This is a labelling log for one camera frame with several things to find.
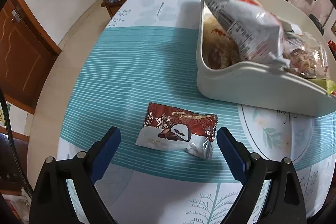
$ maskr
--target power cord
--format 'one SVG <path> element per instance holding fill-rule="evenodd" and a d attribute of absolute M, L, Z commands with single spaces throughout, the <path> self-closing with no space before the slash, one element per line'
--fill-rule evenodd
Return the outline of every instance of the power cord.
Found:
<path fill-rule="evenodd" d="M 15 148 L 15 144 L 14 144 L 14 139 L 13 139 L 11 122 L 9 120 L 9 113 L 8 113 L 8 109 L 7 109 L 7 102 L 6 102 L 5 96 L 3 95 L 3 92 L 1 90 L 1 88 L 0 88 L 0 104 L 1 104 L 2 112 L 3 112 L 3 116 L 4 116 L 4 119 L 5 119 L 6 132 L 7 132 L 7 136 L 8 136 L 9 146 L 10 146 L 10 149 L 12 150 L 14 161 L 16 163 L 16 167 L 19 170 L 19 174 L 21 176 L 21 179 L 22 179 L 23 184 L 24 184 L 24 188 L 25 188 L 28 196 L 30 198 L 32 198 L 34 191 L 33 191 L 32 187 L 31 187 L 31 185 L 29 184 L 29 181 L 28 181 L 25 173 L 23 172 L 21 164 L 20 164 L 20 162 L 18 160 L 18 155 L 17 155 L 17 152 L 16 152 L 16 148 Z"/>

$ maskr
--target metal screw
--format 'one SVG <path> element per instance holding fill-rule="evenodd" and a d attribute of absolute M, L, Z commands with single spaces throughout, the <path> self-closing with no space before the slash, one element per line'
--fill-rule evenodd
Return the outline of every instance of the metal screw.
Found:
<path fill-rule="evenodd" d="M 258 160 L 258 159 L 260 159 L 260 155 L 256 152 L 253 152 L 253 153 L 251 153 L 251 158 L 255 159 L 255 160 Z"/>
<path fill-rule="evenodd" d="M 51 163 L 53 160 L 54 160 L 53 157 L 48 157 L 48 158 L 45 159 L 45 162 L 49 164 L 49 163 Z"/>
<path fill-rule="evenodd" d="M 79 158 L 79 159 L 82 159 L 82 158 L 84 158 L 86 156 L 86 152 L 84 152 L 84 151 L 80 151 L 78 154 L 77 154 L 77 158 Z"/>
<path fill-rule="evenodd" d="M 285 163 L 287 163 L 287 164 L 291 164 L 291 163 L 292 163 L 291 159 L 290 159 L 290 158 L 287 158 L 287 157 L 283 158 L 283 161 L 284 161 Z"/>

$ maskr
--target red package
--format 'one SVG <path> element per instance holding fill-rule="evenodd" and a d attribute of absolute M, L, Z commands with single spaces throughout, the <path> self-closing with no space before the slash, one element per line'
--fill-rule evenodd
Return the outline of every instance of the red package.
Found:
<path fill-rule="evenodd" d="M 333 54 L 333 56 L 334 56 L 334 58 L 336 60 L 336 44 L 335 44 L 335 42 L 333 42 L 332 40 L 330 40 L 328 42 L 328 46 L 329 46 L 329 48 L 331 50 L 331 53 Z"/>
<path fill-rule="evenodd" d="M 136 145 L 155 150 L 184 150 L 209 160 L 217 126 L 214 114 L 149 103 Z"/>

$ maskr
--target door handle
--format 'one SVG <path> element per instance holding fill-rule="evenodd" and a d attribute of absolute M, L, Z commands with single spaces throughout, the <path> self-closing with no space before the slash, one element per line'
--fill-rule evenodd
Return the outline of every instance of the door handle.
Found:
<path fill-rule="evenodd" d="M 18 15 L 18 13 L 17 13 L 15 10 L 12 11 L 12 15 L 13 15 L 14 17 L 12 18 L 11 22 L 14 23 L 14 21 L 17 21 L 17 22 L 20 22 L 20 21 L 21 21 L 20 16 Z"/>

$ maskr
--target plastic bag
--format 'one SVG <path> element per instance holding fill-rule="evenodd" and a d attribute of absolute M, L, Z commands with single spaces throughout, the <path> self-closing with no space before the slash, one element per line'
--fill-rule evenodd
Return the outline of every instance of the plastic bag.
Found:
<path fill-rule="evenodd" d="M 136 145 L 162 151 L 183 150 L 210 160 L 217 116 L 149 103 Z"/>
<path fill-rule="evenodd" d="M 242 61 L 289 67 L 283 58 L 283 28 L 277 18 L 252 0 L 204 0 L 236 42 Z"/>
<path fill-rule="evenodd" d="M 312 35 L 285 32 L 283 56 L 290 60 L 289 72 L 311 79 L 330 79 L 327 53 Z"/>

